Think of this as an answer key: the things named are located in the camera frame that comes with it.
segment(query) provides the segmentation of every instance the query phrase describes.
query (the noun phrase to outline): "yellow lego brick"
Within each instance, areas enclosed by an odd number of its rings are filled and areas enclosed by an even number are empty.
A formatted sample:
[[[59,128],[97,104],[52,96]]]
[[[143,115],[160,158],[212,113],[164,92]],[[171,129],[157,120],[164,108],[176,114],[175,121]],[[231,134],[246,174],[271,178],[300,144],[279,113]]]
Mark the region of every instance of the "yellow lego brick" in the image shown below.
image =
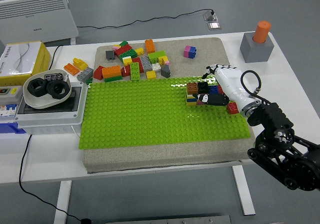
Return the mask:
[[[160,64],[160,65],[165,65],[165,64],[166,64],[166,61],[169,61],[167,56],[161,56],[161,57],[159,57],[159,64]]]
[[[191,105],[191,106],[194,106],[194,105],[197,105],[197,103],[194,101],[194,102],[186,102],[186,105]]]
[[[124,66],[130,65],[132,63],[132,58],[130,56],[124,57],[122,59]]]
[[[187,97],[187,99],[195,99],[195,97],[193,97],[193,95],[186,95]]]
[[[88,64],[85,61],[77,58],[74,58],[73,65],[82,71],[88,67]]]
[[[143,55],[145,53],[143,48],[138,48],[135,50],[138,55]]]
[[[146,78],[148,80],[156,79],[157,75],[156,75],[155,71],[153,71],[153,70],[152,71],[147,71]]]

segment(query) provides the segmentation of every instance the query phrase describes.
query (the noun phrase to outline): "orange lego brick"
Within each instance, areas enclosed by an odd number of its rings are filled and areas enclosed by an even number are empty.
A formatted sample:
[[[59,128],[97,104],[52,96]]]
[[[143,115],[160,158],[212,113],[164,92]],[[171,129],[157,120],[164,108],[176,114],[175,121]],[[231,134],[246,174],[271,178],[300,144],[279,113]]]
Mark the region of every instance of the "orange lego brick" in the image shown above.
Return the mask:
[[[156,48],[154,47],[154,41],[153,40],[145,40],[144,43],[146,44],[146,52],[148,54],[154,53],[156,51]]]
[[[187,83],[186,92],[188,95],[198,93],[198,84],[197,83]]]
[[[121,76],[121,67],[120,65],[114,65],[102,69],[102,75],[104,79]]]
[[[73,66],[73,65],[70,64],[70,63],[68,63],[67,65],[65,65],[65,66],[64,66],[64,69],[65,69],[66,71],[68,71],[70,74],[72,74],[73,76],[80,72],[80,70],[78,70],[75,66]]]

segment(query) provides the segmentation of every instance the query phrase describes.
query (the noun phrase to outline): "black cord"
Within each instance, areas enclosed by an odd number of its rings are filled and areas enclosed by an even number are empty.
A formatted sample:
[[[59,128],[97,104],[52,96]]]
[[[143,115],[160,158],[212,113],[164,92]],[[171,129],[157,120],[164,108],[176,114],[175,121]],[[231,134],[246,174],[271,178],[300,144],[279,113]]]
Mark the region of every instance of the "black cord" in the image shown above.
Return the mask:
[[[259,84],[258,84],[258,88],[261,89],[261,79],[260,79],[260,76],[259,76],[255,71],[253,71],[253,70],[247,70],[247,71],[244,71],[243,74],[242,74],[241,77],[240,77],[241,84],[242,84],[243,88],[245,89],[245,91],[247,91],[247,92],[248,92],[249,94],[251,94],[252,96],[254,96],[254,97],[262,100],[262,103],[265,102],[266,104],[271,104],[271,102],[270,102],[269,100],[267,100],[267,99],[265,99],[265,98],[263,98],[263,97],[255,94],[255,93],[252,93],[250,90],[248,90],[248,88],[247,88],[247,87],[245,86],[245,84],[244,84],[244,76],[245,76],[245,74],[247,74],[247,73],[252,73],[252,74],[254,74],[254,75],[256,76],[256,78],[258,79],[258,83],[259,83]]]
[[[63,46],[63,45],[59,45],[56,49],[55,49],[55,51],[54,51],[54,53],[53,53],[53,56],[52,56],[52,61],[51,61],[51,65],[50,65],[50,67],[49,67],[49,69],[48,70],[50,70],[51,69],[51,67],[52,67],[52,65],[53,65],[53,63],[54,63],[54,57],[55,57],[55,55],[56,55],[56,52],[57,52],[57,50],[58,50],[58,48],[59,47],[61,47],[61,46]]]
[[[30,137],[29,137],[29,139],[28,139],[28,142],[27,142],[27,145],[26,145],[26,149],[25,149],[25,152],[24,152],[23,157],[22,157],[22,160],[21,160],[20,173],[19,173],[19,185],[20,185],[21,190],[22,190],[23,192],[29,194],[29,195],[32,195],[32,196],[36,197],[36,198],[39,199],[40,201],[42,201],[42,202],[44,202],[44,203],[46,203],[46,204],[49,204],[49,205],[53,206],[55,209],[64,212],[64,213],[67,214],[68,216],[74,217],[75,219],[81,221],[81,220],[80,220],[79,218],[77,218],[76,216],[68,214],[66,211],[57,208],[55,205],[53,205],[53,204],[51,204],[51,203],[49,203],[49,202],[47,202],[47,201],[42,200],[42,199],[41,199],[40,197],[38,197],[37,195],[35,195],[35,194],[31,193],[31,192],[28,192],[28,191],[26,191],[26,190],[23,188],[22,183],[21,183],[21,173],[22,173],[22,167],[23,167],[23,165],[24,165],[24,164],[23,164],[23,163],[24,163],[23,161],[24,161],[24,159],[25,159],[24,157],[26,156],[26,153],[27,153],[26,151],[28,150],[31,137],[32,137],[32,135],[30,135]]]
[[[176,18],[178,18],[178,17],[180,17],[180,16],[191,15],[191,14],[194,14],[194,13],[196,13],[196,12],[200,12],[200,11],[204,11],[204,10],[210,10],[212,15],[215,13],[212,9],[202,9],[202,10],[193,11],[193,12],[191,12],[191,13],[181,14],[181,15],[178,15],[178,16],[176,16],[176,17],[163,16],[163,17],[154,17],[154,18],[149,19],[149,20],[136,20],[136,21],[133,21],[133,22],[130,23],[130,24],[120,25],[120,26],[104,26],[104,27],[77,26],[77,28],[94,28],[94,29],[98,29],[98,30],[105,29],[105,28],[121,28],[121,27],[124,27],[124,26],[132,25],[132,24],[134,24],[135,22],[148,22],[148,21],[151,21],[151,20],[162,20],[162,19],[176,19]]]

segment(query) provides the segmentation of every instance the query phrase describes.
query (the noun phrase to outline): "green lego baseplate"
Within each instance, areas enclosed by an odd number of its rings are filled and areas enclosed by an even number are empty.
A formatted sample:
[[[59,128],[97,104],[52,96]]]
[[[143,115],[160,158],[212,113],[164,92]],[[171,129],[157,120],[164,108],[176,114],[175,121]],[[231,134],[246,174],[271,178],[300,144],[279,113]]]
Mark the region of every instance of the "green lego baseplate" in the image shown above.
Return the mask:
[[[247,121],[225,106],[187,106],[186,85],[201,77],[92,83],[79,149],[250,138]]]

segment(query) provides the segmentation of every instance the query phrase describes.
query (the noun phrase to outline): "red lego brick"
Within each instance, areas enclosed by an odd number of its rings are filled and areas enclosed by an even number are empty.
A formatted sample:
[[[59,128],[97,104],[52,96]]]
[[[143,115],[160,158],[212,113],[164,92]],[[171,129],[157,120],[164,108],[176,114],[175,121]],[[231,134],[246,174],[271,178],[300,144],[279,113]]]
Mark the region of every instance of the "red lego brick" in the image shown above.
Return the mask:
[[[139,71],[140,73],[143,73],[144,71],[144,68],[142,66],[142,63],[141,63],[141,59],[139,57],[136,57],[136,58],[133,58],[132,59],[132,62],[138,62],[139,63]]]
[[[131,74],[130,65],[127,65],[121,69],[122,77],[130,76],[130,74]]]
[[[103,66],[99,66],[93,73],[93,77],[97,80],[102,80],[104,77],[102,75]]]
[[[121,55],[124,52],[127,52],[129,50],[132,50],[132,47],[130,45],[125,45],[125,46],[121,47],[120,49],[115,50],[114,54],[119,58],[119,55]]]
[[[235,102],[228,103],[226,107],[230,115],[239,113],[237,104]]]
[[[222,90],[222,88],[221,88],[220,85],[218,85],[218,91],[219,91],[219,94],[224,94],[224,95],[225,95],[225,93],[224,93],[224,91]]]

